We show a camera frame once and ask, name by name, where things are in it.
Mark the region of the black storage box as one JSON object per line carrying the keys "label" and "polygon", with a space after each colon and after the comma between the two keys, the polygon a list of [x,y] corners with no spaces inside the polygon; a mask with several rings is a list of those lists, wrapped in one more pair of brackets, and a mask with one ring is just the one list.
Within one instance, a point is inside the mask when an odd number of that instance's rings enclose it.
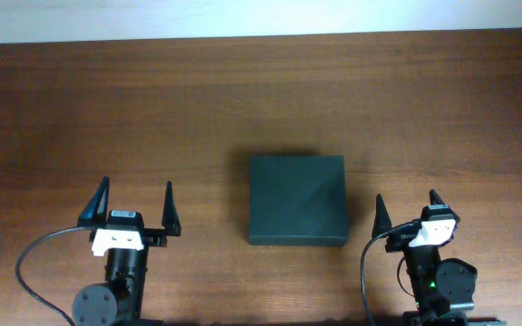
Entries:
{"label": "black storage box", "polygon": [[342,156],[255,156],[249,243],[342,247],[349,212]]}

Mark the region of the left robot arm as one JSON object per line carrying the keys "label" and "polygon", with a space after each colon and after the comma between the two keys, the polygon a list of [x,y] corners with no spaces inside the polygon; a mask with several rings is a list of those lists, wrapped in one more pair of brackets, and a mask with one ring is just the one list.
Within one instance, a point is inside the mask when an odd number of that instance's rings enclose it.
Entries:
{"label": "left robot arm", "polygon": [[165,247],[181,235],[172,183],[168,182],[160,228],[148,228],[137,211],[108,208],[110,179],[104,177],[78,216],[77,226],[90,229],[92,254],[107,257],[104,281],[82,288],[72,303],[77,325],[156,325],[164,321],[141,317],[151,247]]}

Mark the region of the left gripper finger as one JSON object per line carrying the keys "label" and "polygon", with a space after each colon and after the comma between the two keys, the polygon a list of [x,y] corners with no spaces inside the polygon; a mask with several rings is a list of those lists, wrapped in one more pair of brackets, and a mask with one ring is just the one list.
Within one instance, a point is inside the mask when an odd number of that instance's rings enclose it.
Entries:
{"label": "left gripper finger", "polygon": [[103,177],[96,192],[78,216],[77,226],[105,225],[108,214],[110,179]]}
{"label": "left gripper finger", "polygon": [[163,226],[167,236],[181,235],[179,213],[175,205],[172,183],[170,181],[167,182],[166,186],[161,225]]}

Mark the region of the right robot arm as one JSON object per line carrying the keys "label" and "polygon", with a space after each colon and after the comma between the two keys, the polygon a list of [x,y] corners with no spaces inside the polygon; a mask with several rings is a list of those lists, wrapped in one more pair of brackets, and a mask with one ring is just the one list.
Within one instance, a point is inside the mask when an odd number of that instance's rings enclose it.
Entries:
{"label": "right robot arm", "polygon": [[402,253],[399,265],[406,266],[411,283],[411,296],[416,309],[401,316],[401,324],[433,325],[503,325],[496,318],[471,319],[467,313],[475,307],[478,270],[458,258],[442,259],[441,247],[454,239],[459,216],[435,190],[429,192],[430,203],[419,218],[393,225],[382,195],[375,199],[372,239],[364,247],[360,262],[360,282],[364,309],[374,324],[365,286],[365,257],[378,240],[386,241],[385,251]]}

